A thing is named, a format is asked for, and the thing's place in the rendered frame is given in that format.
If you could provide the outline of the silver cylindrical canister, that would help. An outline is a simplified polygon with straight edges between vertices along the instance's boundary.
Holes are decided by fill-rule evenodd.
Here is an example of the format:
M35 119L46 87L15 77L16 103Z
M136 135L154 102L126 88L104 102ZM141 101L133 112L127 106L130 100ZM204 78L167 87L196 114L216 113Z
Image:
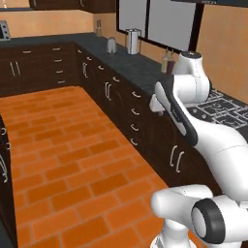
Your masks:
M135 55L140 53L140 36L141 31L138 28L126 29L125 48L127 48L128 54Z

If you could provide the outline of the dark bottle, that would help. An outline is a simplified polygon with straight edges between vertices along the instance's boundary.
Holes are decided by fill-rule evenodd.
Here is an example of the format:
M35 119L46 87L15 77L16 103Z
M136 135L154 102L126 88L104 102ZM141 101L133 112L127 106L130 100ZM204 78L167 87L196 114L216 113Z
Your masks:
M174 53L173 51L169 52L169 58L168 58L168 66L167 66L167 73L172 74L172 70L175 64L175 59L174 59Z

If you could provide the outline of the black framed window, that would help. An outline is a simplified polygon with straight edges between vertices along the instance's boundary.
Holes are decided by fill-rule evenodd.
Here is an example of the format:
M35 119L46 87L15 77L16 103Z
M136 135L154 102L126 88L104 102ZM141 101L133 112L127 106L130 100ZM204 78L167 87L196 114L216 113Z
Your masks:
M203 5L173 0L116 0L116 28L125 33L138 28L139 38L176 53L195 51Z

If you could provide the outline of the dark range hood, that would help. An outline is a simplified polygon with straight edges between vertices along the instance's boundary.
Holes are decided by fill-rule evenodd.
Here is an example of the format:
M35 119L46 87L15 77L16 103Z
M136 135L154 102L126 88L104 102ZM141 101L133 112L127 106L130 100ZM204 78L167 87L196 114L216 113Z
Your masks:
M171 1L248 8L248 0L171 0Z

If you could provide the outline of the dark base cupboards short run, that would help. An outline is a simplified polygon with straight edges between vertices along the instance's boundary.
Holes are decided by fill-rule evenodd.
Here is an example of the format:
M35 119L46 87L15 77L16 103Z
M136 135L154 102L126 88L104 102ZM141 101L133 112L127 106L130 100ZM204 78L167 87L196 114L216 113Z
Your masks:
M0 97L78 85L74 43L0 48Z

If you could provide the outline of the dark wall cupboards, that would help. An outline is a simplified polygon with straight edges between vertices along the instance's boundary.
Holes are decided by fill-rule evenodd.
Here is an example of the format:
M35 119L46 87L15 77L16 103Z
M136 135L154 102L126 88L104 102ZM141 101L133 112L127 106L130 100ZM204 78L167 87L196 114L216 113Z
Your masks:
M81 10L92 14L114 13L116 0L29 0L35 11Z

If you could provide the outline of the dark base cupboards long run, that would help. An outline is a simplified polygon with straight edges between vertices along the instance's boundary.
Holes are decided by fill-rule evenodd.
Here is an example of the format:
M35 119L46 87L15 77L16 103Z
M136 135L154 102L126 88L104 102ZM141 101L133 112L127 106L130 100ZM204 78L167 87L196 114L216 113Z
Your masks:
M181 137L170 117L150 110L148 93L80 46L77 59L82 87L127 140L133 138L138 143L134 148L167 185L204 184L215 195L221 193L203 157ZM132 91L141 97L134 97ZM134 115L131 109L140 115ZM139 131L134 131L131 124L135 124ZM171 149L176 144L174 166L171 167ZM184 155L180 161L180 173L177 173L176 162L181 151Z

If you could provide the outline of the dark island cupboards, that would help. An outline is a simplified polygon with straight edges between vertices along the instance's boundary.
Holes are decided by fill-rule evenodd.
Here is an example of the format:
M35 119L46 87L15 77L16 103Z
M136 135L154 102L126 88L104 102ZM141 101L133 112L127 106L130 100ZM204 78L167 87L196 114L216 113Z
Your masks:
M0 114L0 223L10 242L8 248L18 248L15 203L11 173L11 144Z

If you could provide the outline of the pale olive bottle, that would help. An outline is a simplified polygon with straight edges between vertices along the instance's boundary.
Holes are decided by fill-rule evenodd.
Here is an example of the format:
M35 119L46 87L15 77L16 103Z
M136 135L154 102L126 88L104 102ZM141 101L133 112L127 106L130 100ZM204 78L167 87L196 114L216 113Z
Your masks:
M162 62L161 62L161 72L162 73L167 72L168 61L169 61L169 51L166 49L165 54L162 57Z

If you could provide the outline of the black gas hob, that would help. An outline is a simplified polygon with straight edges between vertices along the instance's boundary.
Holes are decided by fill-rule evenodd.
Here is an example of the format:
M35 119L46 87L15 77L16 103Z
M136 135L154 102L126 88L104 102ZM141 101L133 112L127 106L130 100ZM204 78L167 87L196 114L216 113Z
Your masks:
M248 127L248 105L213 89L208 99L188 111L199 120L223 124L235 129Z

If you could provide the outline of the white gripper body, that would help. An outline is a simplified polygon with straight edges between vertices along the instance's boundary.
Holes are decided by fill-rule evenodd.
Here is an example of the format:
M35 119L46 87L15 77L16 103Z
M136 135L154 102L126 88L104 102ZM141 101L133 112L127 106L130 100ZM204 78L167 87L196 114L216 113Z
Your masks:
M164 107L160 104L155 95L151 97L149 107L152 112L157 112L159 114L163 114L165 111Z

